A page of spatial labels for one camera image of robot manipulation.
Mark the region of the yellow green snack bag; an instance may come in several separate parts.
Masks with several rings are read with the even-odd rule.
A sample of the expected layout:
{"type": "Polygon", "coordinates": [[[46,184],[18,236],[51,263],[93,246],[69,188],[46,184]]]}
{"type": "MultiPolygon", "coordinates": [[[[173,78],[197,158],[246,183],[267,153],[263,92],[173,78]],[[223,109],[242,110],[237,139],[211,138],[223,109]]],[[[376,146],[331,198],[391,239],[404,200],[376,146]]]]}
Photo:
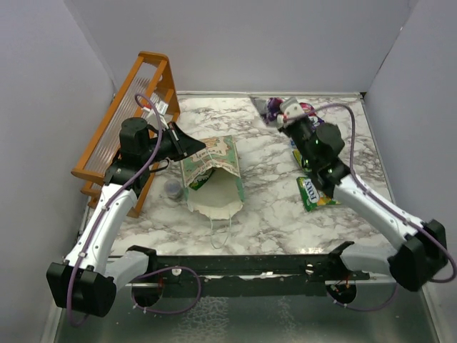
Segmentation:
{"type": "Polygon", "coordinates": [[[299,152],[298,149],[293,149],[292,154],[294,159],[296,160],[297,164],[303,169],[306,170],[306,162],[303,159],[301,153],[299,152]]]}

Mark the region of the purple Fox's candy bag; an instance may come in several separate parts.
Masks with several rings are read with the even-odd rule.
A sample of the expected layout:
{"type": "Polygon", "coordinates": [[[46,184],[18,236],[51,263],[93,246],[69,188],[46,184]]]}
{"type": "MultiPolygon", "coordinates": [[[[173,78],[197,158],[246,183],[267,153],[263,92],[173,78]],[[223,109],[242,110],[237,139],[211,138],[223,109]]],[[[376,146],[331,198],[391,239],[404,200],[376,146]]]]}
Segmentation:
{"type": "Polygon", "coordinates": [[[311,104],[301,102],[300,105],[304,112],[307,114],[307,117],[310,119],[313,125],[313,129],[316,129],[316,127],[325,123],[325,121],[314,112],[315,109],[311,104]]]}

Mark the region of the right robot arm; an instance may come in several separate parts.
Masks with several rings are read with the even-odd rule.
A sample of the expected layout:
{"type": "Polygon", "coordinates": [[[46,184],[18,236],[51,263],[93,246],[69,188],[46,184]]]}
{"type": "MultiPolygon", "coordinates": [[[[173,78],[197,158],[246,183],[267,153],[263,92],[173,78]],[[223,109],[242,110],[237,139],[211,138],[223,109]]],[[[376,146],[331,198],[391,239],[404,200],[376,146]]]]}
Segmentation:
{"type": "Polygon", "coordinates": [[[334,124],[314,127],[304,116],[279,129],[291,138],[311,170],[314,186],[350,207],[377,229],[390,248],[350,243],[328,261],[329,274],[345,279],[353,271],[384,274],[404,289],[418,291],[447,264],[456,263],[446,249],[446,233],[436,220],[424,222],[387,201],[339,158],[345,143],[334,124]]]}

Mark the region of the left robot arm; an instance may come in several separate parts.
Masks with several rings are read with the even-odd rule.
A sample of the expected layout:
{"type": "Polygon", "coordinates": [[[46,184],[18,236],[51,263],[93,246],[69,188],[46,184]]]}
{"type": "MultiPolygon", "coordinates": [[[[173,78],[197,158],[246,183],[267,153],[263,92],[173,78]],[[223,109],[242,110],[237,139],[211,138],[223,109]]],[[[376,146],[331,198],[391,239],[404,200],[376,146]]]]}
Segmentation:
{"type": "Polygon", "coordinates": [[[113,263],[108,259],[122,222],[137,204],[156,162],[181,161],[206,145],[185,134],[175,122],[154,129],[132,117],[121,124],[119,150],[106,170],[101,196],[83,234],[63,262],[50,264],[46,279],[55,304],[66,310],[70,324],[79,326],[74,312],[104,317],[117,292],[137,279],[150,282],[161,270],[156,252],[133,246],[113,263]]]}

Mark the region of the red snack packet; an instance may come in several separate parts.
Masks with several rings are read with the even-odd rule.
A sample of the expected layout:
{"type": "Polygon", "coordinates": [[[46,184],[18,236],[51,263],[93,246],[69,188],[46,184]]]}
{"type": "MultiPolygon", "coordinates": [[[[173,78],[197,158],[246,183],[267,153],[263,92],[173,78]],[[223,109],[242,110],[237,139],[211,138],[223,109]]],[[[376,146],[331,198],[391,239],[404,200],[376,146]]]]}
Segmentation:
{"type": "Polygon", "coordinates": [[[266,125],[275,124],[277,116],[282,114],[280,109],[280,106],[283,103],[282,98],[271,97],[268,99],[262,99],[260,97],[251,96],[250,100],[257,110],[258,115],[266,125]]]}

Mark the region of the green illustrated paper bag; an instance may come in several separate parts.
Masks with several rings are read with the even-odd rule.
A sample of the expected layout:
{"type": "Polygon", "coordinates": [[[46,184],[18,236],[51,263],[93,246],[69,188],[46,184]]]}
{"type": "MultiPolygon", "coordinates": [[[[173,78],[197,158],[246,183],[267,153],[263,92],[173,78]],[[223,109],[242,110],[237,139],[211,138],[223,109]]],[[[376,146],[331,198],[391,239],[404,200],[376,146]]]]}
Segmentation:
{"type": "Polygon", "coordinates": [[[226,223],[226,238],[214,249],[222,249],[232,234],[232,221],[245,202],[236,139],[233,135],[201,140],[206,147],[180,162],[184,198],[190,212],[209,219],[211,232],[226,223]]]}

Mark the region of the green Fox's candy bag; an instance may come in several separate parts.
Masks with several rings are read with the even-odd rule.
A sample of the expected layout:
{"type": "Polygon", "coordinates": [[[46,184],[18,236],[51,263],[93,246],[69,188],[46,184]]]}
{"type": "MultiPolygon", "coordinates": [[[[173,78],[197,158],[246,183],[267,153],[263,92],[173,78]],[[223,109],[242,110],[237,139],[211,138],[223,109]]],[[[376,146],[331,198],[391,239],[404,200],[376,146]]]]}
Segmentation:
{"type": "Polygon", "coordinates": [[[308,177],[298,177],[296,183],[301,195],[303,207],[307,212],[314,212],[323,207],[340,204],[340,202],[335,199],[326,196],[322,191],[317,190],[308,177]]]}

